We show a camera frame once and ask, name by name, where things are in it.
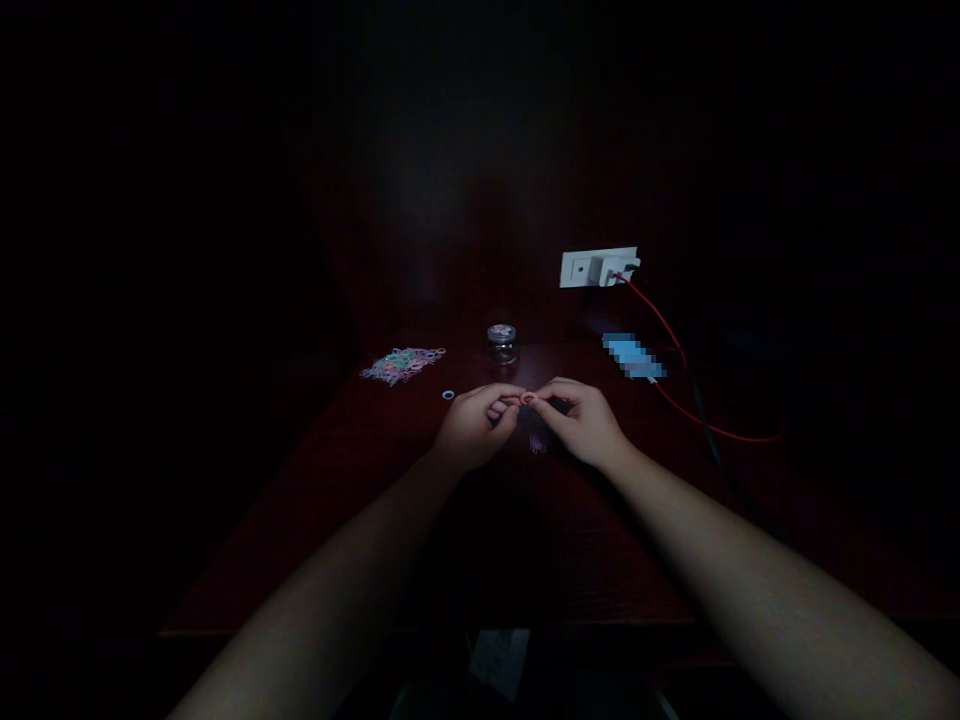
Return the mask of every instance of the wooden table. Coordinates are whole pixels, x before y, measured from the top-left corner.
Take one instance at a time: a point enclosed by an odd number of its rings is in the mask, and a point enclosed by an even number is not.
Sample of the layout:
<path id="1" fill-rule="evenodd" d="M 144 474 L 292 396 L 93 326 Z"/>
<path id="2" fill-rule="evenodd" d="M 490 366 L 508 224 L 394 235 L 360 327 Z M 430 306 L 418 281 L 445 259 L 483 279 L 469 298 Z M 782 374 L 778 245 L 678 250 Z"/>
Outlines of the wooden table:
<path id="1" fill-rule="evenodd" d="M 555 375 L 601 388 L 638 447 L 740 511 L 695 432 L 646 381 L 623 377 L 596 344 L 527 346 L 490 365 L 451 348 L 406 384 L 363 379 L 364 361 L 303 438 L 169 621 L 163 635 L 234 632 L 307 556 L 431 444 L 462 393 L 494 381 L 536 389 Z M 665 381 L 689 402 L 682 378 Z M 769 420 L 733 408 L 703 378 L 715 417 L 751 432 Z M 785 442 L 721 441 L 727 465 L 797 549 L 896 618 L 960 615 L 960 599 L 801 472 Z M 528 627 L 550 623 L 670 625 L 694 613 L 609 486 L 561 448 L 531 454 L 515 433 L 464 479 L 439 518 L 400 614 L 401 627 Z"/>

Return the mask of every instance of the jar lid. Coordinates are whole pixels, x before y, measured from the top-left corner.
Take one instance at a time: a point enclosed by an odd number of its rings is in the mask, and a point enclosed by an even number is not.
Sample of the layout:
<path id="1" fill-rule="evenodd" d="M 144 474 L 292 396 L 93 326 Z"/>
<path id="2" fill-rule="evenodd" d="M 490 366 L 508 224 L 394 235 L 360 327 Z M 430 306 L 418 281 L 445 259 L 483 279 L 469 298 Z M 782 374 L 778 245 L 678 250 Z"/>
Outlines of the jar lid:
<path id="1" fill-rule="evenodd" d="M 506 342 L 517 337 L 517 329 L 513 325 L 491 325 L 487 328 L 487 340 Z"/>

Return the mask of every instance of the colorful rubber bands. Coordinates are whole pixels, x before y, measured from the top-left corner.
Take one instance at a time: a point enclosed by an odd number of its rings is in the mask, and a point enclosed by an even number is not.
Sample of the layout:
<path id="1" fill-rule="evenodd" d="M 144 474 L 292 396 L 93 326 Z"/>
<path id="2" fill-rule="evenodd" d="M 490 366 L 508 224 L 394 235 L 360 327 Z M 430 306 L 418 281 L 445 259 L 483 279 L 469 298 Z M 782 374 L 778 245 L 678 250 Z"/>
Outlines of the colorful rubber bands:
<path id="1" fill-rule="evenodd" d="M 393 387 L 401 380 L 406 382 L 427 365 L 433 365 L 446 352 L 445 348 L 435 348 L 433 350 L 394 348 L 392 353 L 377 360 L 373 367 L 362 370 L 360 375 L 383 380 L 385 383 L 390 383 L 390 387 Z"/>

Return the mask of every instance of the small jar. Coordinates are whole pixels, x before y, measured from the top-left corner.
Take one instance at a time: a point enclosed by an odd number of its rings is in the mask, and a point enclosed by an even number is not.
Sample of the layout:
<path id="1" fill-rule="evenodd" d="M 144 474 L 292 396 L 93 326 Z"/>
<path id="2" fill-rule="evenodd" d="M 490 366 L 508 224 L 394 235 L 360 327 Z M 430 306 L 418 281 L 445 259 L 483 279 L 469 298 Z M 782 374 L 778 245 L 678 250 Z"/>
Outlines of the small jar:
<path id="1" fill-rule="evenodd" d="M 520 357 L 517 329 L 513 325 L 491 325 L 487 328 L 487 360 L 495 365 L 509 365 Z"/>

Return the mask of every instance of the white socket panel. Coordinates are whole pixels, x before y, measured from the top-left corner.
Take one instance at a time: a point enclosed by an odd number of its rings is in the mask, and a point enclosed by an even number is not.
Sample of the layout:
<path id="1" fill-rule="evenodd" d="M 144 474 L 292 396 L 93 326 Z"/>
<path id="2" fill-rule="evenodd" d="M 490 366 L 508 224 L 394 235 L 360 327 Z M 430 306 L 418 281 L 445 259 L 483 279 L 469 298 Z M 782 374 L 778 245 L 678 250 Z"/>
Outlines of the white socket panel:
<path id="1" fill-rule="evenodd" d="M 603 259 L 607 257 L 637 257 L 637 248 L 610 248 L 609 250 L 578 250 L 563 254 L 560 262 L 560 287 L 600 287 L 596 280 L 591 280 L 591 268 L 597 266 L 596 277 Z M 624 272 L 623 276 L 629 280 L 633 271 Z"/>

